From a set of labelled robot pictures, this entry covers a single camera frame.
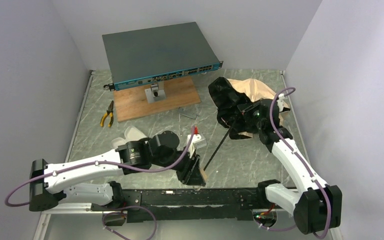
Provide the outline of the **beige umbrella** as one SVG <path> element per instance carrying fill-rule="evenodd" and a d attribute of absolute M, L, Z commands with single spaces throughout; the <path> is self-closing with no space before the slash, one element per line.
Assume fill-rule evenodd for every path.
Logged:
<path fill-rule="evenodd" d="M 217 122 L 227 129 L 227 132 L 219 142 L 205 167 L 207 168 L 213 160 L 216 153 L 224 143 L 227 137 L 232 140 L 250 139 L 257 134 L 259 140 L 266 146 L 271 153 L 274 143 L 279 142 L 281 137 L 284 139 L 293 139 L 290 131 L 282 126 L 279 108 L 277 106 L 278 97 L 263 96 L 259 99 L 252 100 L 249 93 L 244 90 L 234 88 L 232 81 L 225 77 L 218 77 L 208 86 L 209 95 L 217 108 Z M 267 106 L 268 125 L 264 131 L 247 132 L 244 127 L 244 118 L 238 109 L 240 104 L 249 104 L 262 102 Z"/>

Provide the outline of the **beige umbrella case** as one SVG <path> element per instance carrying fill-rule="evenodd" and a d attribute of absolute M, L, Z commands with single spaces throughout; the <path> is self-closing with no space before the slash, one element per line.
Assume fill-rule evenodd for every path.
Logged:
<path fill-rule="evenodd" d="M 110 142 L 112 149 L 117 149 L 119 146 L 125 145 L 130 141 L 138 141 L 144 138 L 147 138 L 142 131 L 140 131 L 135 126 L 128 126 L 124 131 L 124 137 L 116 137 Z"/>

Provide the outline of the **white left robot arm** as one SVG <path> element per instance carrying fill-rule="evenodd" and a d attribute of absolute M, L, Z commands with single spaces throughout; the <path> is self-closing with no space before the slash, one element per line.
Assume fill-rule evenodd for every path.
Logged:
<path fill-rule="evenodd" d="M 183 150 L 178 150 L 179 143 L 180 139 L 174 132 L 164 131 L 73 162 L 54 164 L 37 159 L 32 162 L 30 170 L 32 182 L 29 183 L 28 208 L 31 212 L 42 212 L 66 203 L 120 208 L 126 203 L 120 183 L 91 184 L 89 181 L 152 173 L 152 166 L 158 166 L 160 172 L 174 170 L 183 185 L 204 187 L 206 180 L 197 150 L 206 146 L 206 139 L 194 133 L 187 136 Z"/>

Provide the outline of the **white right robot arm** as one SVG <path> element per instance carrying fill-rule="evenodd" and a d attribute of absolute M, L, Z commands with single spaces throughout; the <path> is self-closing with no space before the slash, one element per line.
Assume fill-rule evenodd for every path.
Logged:
<path fill-rule="evenodd" d="M 292 191 L 275 179 L 262 181 L 256 188 L 258 201 L 286 210 L 305 235 L 339 227 L 342 191 L 316 173 L 299 151 L 291 133 L 281 125 L 280 113 L 290 110 L 285 102 L 261 99 L 239 104 L 237 108 L 242 125 L 258 134 L 261 143 L 286 169 L 296 188 Z"/>

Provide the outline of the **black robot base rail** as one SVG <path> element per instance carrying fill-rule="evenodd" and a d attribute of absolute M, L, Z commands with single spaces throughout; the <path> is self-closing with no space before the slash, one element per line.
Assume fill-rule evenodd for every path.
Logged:
<path fill-rule="evenodd" d="M 124 189 L 123 216 L 127 223 L 235 219 L 275 223 L 280 209 L 259 199 L 256 188 Z"/>

